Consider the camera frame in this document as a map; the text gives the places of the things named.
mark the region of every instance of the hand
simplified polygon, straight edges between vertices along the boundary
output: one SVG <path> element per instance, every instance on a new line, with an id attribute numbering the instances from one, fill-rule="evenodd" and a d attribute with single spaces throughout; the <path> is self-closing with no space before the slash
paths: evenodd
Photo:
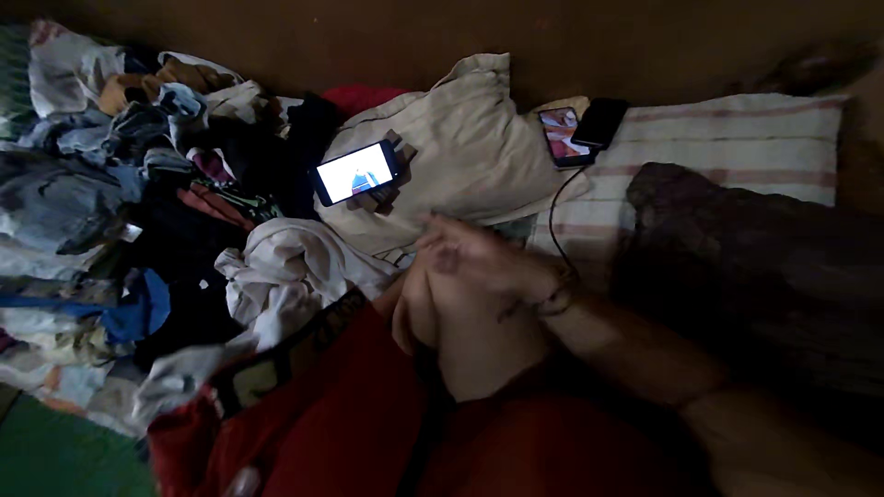
<path id="1" fill-rule="evenodd" d="M 552 266 L 493 233 L 438 214 L 425 220 L 430 230 L 416 245 L 432 271 L 471 280 L 489 292 L 526 303 L 548 299 L 561 284 Z"/>

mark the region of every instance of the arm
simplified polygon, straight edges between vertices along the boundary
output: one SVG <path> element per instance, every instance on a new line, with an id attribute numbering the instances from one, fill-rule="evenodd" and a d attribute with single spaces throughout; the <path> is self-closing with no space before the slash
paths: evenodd
<path id="1" fill-rule="evenodd" d="M 604 298 L 557 291 L 555 270 L 487 233 L 438 216 L 431 226 L 419 246 L 437 271 L 551 310 L 545 324 L 575 356 L 632 394 L 676 409 L 726 496 L 884 495 L 881 459 L 769 394 L 729 384 L 725 368 L 688 340 Z"/>

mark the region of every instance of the white towel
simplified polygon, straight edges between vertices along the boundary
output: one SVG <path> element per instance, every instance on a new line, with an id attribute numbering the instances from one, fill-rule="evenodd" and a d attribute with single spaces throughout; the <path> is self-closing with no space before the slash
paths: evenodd
<path id="1" fill-rule="evenodd" d="M 276 218 L 255 228 L 240 253 L 228 248 L 215 268 L 227 284 L 230 315 L 258 338 L 258 350 L 298 331 L 354 287 L 380 296 L 396 267 L 348 246 L 327 226 Z"/>

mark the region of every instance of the blue cloth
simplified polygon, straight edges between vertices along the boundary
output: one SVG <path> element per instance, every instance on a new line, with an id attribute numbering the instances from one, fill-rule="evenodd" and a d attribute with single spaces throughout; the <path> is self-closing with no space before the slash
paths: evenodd
<path id="1" fill-rule="evenodd" d="M 61 302 L 38 297 L 0 295 L 0 307 L 39 307 L 76 317 L 98 316 L 109 343 L 142 340 L 163 325 L 171 312 L 169 287 L 156 272 L 144 271 L 129 285 L 117 307 Z"/>
<path id="2" fill-rule="evenodd" d="M 19 146 L 79 157 L 116 178 L 125 202 L 140 202 L 152 164 L 145 162 L 147 152 L 165 136 L 180 154 L 187 153 L 181 137 L 208 129 L 206 109 L 202 95 L 180 83 L 166 83 L 156 103 L 131 102 L 113 119 L 95 109 L 48 116 L 19 138 Z"/>

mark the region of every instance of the striped cloth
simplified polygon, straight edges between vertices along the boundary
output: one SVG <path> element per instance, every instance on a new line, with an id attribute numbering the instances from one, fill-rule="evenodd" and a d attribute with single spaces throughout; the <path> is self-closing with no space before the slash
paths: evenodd
<path id="1" fill-rule="evenodd" d="M 27 64 L 27 25 L 0 26 L 0 139 L 15 141 L 36 119 Z"/>
<path id="2" fill-rule="evenodd" d="M 836 137 L 846 99 L 756 94 L 630 109 L 611 148 L 583 172 L 590 190 L 556 206 L 556 239 L 584 284 L 605 292 L 619 239 L 635 225 L 626 188 L 647 162 L 681 164 L 724 187 L 834 205 Z M 588 103 L 576 97 L 535 111 L 571 106 L 582 115 Z M 558 255 L 548 220 L 549 210 L 537 215 L 528 246 Z"/>

